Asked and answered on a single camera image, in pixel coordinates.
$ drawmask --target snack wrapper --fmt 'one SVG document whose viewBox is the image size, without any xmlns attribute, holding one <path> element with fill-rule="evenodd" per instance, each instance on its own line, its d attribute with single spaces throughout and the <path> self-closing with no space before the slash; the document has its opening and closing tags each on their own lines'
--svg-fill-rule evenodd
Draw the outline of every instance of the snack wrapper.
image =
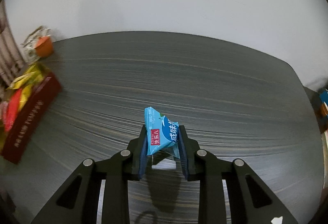
<svg viewBox="0 0 328 224">
<path fill-rule="evenodd" d="M 2 120 L 2 123 L 5 124 L 6 123 L 6 120 L 7 120 L 8 102 L 7 101 L 3 101 L 1 103 L 1 105 L 2 105 L 1 120 Z"/>
<path fill-rule="evenodd" d="M 145 108 L 145 124 L 148 139 L 147 155 L 153 155 L 159 150 L 172 147 L 167 152 L 180 158 L 177 144 L 179 134 L 177 122 L 169 121 L 165 115 L 149 107 Z"/>
<path fill-rule="evenodd" d="M 6 103 L 7 103 L 6 101 L 3 101 L 0 103 L 0 121 L 2 120 L 2 116 L 3 116 L 2 114 L 5 109 Z"/>
<path fill-rule="evenodd" d="M 8 109 L 3 114 L 3 123 L 6 132 L 12 128 L 17 114 L 28 101 L 34 86 L 40 84 L 48 73 L 49 69 L 41 63 L 33 63 L 22 76 L 17 77 L 8 87 L 14 94 L 10 97 Z"/>
<path fill-rule="evenodd" d="M 7 109 L 5 131 L 8 132 L 12 128 L 18 114 L 19 100 L 22 95 L 22 89 L 18 89 L 10 98 Z"/>
</svg>

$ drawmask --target white wall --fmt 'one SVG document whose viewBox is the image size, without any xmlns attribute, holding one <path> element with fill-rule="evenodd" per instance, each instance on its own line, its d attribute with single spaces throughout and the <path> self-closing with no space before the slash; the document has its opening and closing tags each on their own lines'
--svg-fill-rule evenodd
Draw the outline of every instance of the white wall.
<svg viewBox="0 0 328 224">
<path fill-rule="evenodd" d="M 39 25 L 56 39 L 155 30 L 219 38 L 288 62 L 314 90 L 328 78 L 325 0 L 6 0 L 17 43 Z"/>
</svg>

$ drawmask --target dark gray table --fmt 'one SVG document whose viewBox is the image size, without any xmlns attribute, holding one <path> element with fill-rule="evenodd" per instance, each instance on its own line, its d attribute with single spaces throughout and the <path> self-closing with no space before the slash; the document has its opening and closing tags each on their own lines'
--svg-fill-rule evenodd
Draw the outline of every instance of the dark gray table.
<svg viewBox="0 0 328 224">
<path fill-rule="evenodd" d="M 45 63 L 64 91 L 21 163 L 0 161 L 0 181 L 22 223 L 85 158 L 109 158 L 137 137 L 148 106 L 185 125 L 218 157 L 245 159 L 300 224 L 315 213 L 321 137 L 287 63 L 234 43 L 163 32 L 83 36 L 56 42 L 55 51 Z M 196 223 L 199 184 L 176 167 L 149 167 L 144 180 L 129 183 L 131 223 Z"/>
</svg>

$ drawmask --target red logo label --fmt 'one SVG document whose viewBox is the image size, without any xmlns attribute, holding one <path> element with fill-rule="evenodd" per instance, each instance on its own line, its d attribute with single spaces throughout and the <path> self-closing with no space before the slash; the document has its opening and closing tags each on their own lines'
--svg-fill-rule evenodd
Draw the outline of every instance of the red logo label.
<svg viewBox="0 0 328 224">
<path fill-rule="evenodd" d="M 150 130 L 150 145 L 160 145 L 159 129 Z"/>
</svg>

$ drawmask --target red box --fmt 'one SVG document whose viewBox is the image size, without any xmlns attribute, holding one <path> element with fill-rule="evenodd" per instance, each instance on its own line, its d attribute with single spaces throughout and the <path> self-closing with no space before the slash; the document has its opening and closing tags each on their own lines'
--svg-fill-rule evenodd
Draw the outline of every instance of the red box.
<svg viewBox="0 0 328 224">
<path fill-rule="evenodd" d="M 50 72 L 32 92 L 7 134 L 1 151 L 1 155 L 6 160 L 14 164 L 20 161 L 42 115 L 61 89 L 55 75 Z"/>
<path fill-rule="evenodd" d="M 160 145 L 159 129 L 150 130 L 150 145 Z"/>
</svg>

